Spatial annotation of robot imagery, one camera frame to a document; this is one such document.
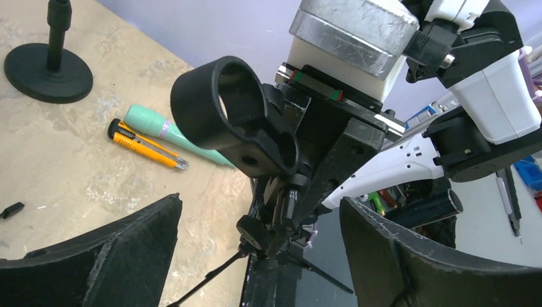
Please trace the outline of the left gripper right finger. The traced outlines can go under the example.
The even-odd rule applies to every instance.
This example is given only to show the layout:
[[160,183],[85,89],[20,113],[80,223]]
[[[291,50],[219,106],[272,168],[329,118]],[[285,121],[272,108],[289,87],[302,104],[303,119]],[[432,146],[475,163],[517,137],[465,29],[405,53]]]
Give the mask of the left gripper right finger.
[[359,306],[540,306],[541,269],[463,253],[341,200]]

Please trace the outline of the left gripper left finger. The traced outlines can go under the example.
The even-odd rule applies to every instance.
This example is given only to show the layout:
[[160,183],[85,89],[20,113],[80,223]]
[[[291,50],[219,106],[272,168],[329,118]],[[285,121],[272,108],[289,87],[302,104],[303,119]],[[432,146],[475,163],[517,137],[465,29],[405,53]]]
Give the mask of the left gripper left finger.
[[1,261],[2,306],[158,306],[178,239],[170,194],[115,222]]

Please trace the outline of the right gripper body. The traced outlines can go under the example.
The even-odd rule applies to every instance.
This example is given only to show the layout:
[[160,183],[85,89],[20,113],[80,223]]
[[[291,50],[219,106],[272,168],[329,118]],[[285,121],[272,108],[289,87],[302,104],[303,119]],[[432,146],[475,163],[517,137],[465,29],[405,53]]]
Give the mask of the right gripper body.
[[405,123],[382,109],[382,103],[306,65],[283,63],[275,75],[284,94],[284,118],[293,127],[303,153],[331,148],[350,119],[355,118],[395,142],[403,137]]

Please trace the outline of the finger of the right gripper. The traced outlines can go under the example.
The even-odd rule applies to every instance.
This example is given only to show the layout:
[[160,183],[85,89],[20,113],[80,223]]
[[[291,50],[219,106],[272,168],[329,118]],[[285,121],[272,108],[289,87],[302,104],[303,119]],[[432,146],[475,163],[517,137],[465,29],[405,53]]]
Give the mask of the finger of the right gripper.
[[301,154],[312,166],[311,183],[300,205],[309,215],[381,149],[387,126],[357,118],[303,118],[296,123]]

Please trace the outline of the black tripod stand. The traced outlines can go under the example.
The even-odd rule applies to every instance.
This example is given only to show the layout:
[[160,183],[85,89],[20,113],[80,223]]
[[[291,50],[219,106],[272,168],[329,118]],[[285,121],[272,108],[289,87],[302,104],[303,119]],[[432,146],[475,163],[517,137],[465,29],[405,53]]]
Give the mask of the black tripod stand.
[[219,152],[254,182],[256,202],[236,223],[237,252],[175,305],[248,256],[261,259],[264,268],[296,265],[351,293],[350,287],[289,250],[293,241],[309,239],[304,226],[317,215],[303,208],[313,171],[282,116],[282,93],[261,83],[244,60],[225,56],[180,75],[171,88],[170,105],[175,124],[191,143]]
[[25,207],[25,205],[23,203],[21,203],[21,202],[17,202],[17,203],[15,203],[13,205],[10,205],[9,207],[6,207],[1,212],[1,219],[8,219],[8,218],[12,217],[16,213],[20,212],[24,207]]

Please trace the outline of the teal toy microphone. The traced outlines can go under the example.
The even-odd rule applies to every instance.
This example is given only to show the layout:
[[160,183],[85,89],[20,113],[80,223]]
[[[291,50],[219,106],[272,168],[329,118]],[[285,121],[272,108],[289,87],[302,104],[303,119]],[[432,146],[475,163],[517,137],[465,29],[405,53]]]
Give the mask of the teal toy microphone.
[[132,104],[124,116],[124,122],[147,136],[159,138],[217,164],[235,167],[216,150],[205,150],[191,143],[174,122],[152,109]]

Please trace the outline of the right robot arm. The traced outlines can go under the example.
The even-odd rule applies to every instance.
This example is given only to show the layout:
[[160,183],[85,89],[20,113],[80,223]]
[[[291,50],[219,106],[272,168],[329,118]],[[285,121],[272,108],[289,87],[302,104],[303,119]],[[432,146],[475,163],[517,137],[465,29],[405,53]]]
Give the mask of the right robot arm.
[[486,177],[541,149],[501,1],[302,1],[275,81],[312,178],[300,214],[408,182]]

